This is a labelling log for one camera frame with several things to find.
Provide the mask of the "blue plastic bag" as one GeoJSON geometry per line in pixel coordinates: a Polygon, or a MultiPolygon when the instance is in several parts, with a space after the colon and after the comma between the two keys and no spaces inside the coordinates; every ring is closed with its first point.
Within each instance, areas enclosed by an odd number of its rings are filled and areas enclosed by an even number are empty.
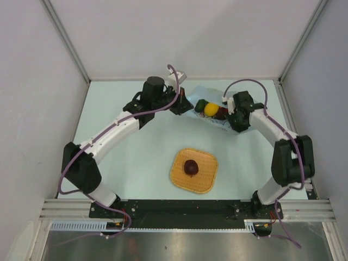
{"type": "Polygon", "coordinates": [[[199,85],[187,99],[193,108],[184,115],[234,134],[247,131],[250,115],[264,109],[264,104],[256,102],[248,91],[223,92],[199,85]]]}

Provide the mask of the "woven bamboo tray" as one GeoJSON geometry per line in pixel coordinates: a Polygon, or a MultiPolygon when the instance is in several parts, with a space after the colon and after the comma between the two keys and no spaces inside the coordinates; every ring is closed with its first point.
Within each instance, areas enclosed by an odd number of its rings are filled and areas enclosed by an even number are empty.
{"type": "Polygon", "coordinates": [[[184,148],[180,150],[170,171],[171,182],[184,190],[197,194],[209,192],[215,183],[219,163],[210,153],[184,148]]]}

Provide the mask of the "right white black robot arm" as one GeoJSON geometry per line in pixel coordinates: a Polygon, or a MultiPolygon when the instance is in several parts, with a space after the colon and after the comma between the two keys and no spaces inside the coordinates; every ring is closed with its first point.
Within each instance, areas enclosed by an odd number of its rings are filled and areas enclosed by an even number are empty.
{"type": "Polygon", "coordinates": [[[315,175],[313,142],[307,135],[298,135],[280,123],[268,112],[266,105],[254,103],[247,91],[232,97],[222,97],[227,106],[226,119],[238,133],[250,127],[257,130],[273,147],[271,161],[272,177],[251,198],[251,213],[264,218],[270,206],[291,189],[301,190],[305,181],[315,175]]]}

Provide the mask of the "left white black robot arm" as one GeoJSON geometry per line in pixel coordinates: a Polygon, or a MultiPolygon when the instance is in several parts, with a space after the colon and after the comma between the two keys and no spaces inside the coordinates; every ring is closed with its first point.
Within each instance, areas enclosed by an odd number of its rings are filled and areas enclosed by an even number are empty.
{"type": "Polygon", "coordinates": [[[109,126],[80,144],[65,145],[60,179],[67,179],[77,192],[99,202],[106,216],[115,217],[120,211],[120,198],[102,182],[99,163],[123,139],[153,120],[157,112],[169,110],[181,115],[192,109],[181,87],[185,79],[183,72],[171,73],[167,82],[157,76],[148,77],[142,90],[109,126]]]}

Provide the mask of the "dark red fake fruit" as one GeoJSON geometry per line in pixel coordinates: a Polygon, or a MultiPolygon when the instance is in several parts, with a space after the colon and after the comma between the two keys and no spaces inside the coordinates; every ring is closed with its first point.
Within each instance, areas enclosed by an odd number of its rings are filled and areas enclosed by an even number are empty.
{"type": "Polygon", "coordinates": [[[186,160],[184,163],[184,172],[187,175],[196,175],[199,171],[198,163],[192,159],[186,160]]]}

